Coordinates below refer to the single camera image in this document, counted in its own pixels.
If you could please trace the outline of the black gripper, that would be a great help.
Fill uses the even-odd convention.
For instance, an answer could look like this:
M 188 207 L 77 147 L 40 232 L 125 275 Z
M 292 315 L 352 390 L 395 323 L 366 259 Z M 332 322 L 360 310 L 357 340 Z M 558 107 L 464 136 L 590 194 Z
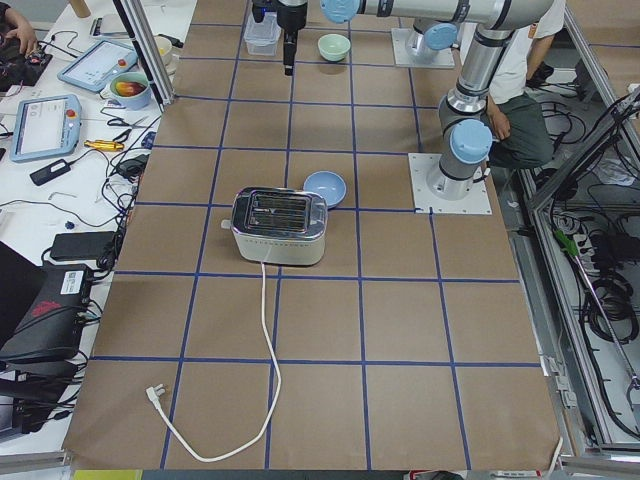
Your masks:
M 277 22 L 285 30 L 283 38 L 284 74 L 294 74 L 297 32 L 306 26 L 306 0 L 278 0 Z

